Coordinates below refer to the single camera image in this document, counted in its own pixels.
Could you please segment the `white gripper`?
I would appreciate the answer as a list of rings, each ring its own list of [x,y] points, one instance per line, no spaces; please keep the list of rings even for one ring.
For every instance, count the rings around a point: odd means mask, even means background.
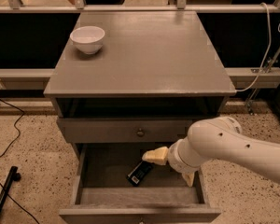
[[[189,187],[193,186],[194,172],[198,171],[201,165],[208,161],[207,158],[201,156],[194,150],[187,138],[179,139],[168,147],[159,147],[154,150],[147,151],[142,160],[157,165],[165,165],[167,163],[182,174]]]

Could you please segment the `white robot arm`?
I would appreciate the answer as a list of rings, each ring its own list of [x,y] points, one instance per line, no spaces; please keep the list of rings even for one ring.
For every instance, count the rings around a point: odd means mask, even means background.
[[[243,135],[240,123],[231,117],[196,121],[185,138],[142,156],[143,161],[168,164],[182,175],[213,159],[236,163],[280,185],[280,144]]]

